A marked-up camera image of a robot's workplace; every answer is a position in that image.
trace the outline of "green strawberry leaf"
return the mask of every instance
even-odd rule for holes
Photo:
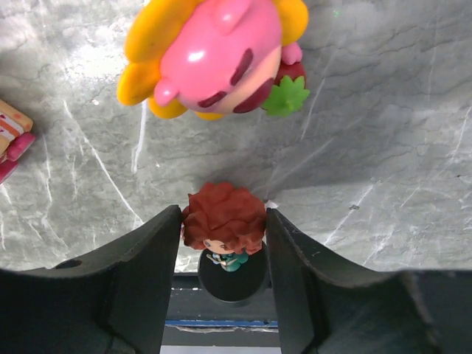
[[[286,75],[278,86],[272,86],[271,94],[262,107],[267,110],[269,116],[286,117],[302,109],[303,102],[309,95],[310,90],[305,88],[305,78],[303,76],[292,80]]]

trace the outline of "red curly hair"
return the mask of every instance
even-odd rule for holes
[[[218,240],[237,254],[262,248],[266,208],[246,188],[206,183],[200,192],[189,194],[183,214],[185,246],[205,249],[204,240]]]

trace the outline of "toy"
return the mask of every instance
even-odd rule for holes
[[[268,99],[281,66],[301,66],[296,41],[307,25],[302,0],[151,0],[128,33],[130,64],[118,99],[148,99],[164,119],[187,109],[208,120],[253,111]]]
[[[266,230],[266,208],[246,188],[230,183],[206,183],[189,194],[183,211],[185,246],[209,249],[209,257],[227,271],[237,270],[262,248]]]
[[[262,108],[269,116],[288,116],[302,109],[310,91],[306,89],[306,73],[302,63],[282,63],[274,87]]]
[[[17,168],[17,160],[35,141],[32,120],[0,100],[0,184]]]

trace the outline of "kirby's pink foot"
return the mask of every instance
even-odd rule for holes
[[[21,155],[24,154],[26,150],[31,146],[31,144],[36,140],[36,137],[31,133],[23,133],[18,138],[13,140],[10,146],[7,149],[8,159],[10,161],[18,160]]]
[[[287,65],[293,65],[302,61],[303,52],[302,48],[297,42],[293,42],[282,48],[282,61]]]
[[[5,182],[5,180],[13,173],[14,170],[18,167],[18,162],[5,161],[0,164],[0,184]]]

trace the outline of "pink kirby figure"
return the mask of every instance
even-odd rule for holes
[[[17,168],[17,160],[35,141],[32,120],[0,100],[0,184]]]
[[[301,61],[296,41],[307,25],[302,0],[153,0],[128,35],[131,64],[118,98],[127,105],[149,98],[168,119],[187,109],[204,119],[253,111],[281,65]]]

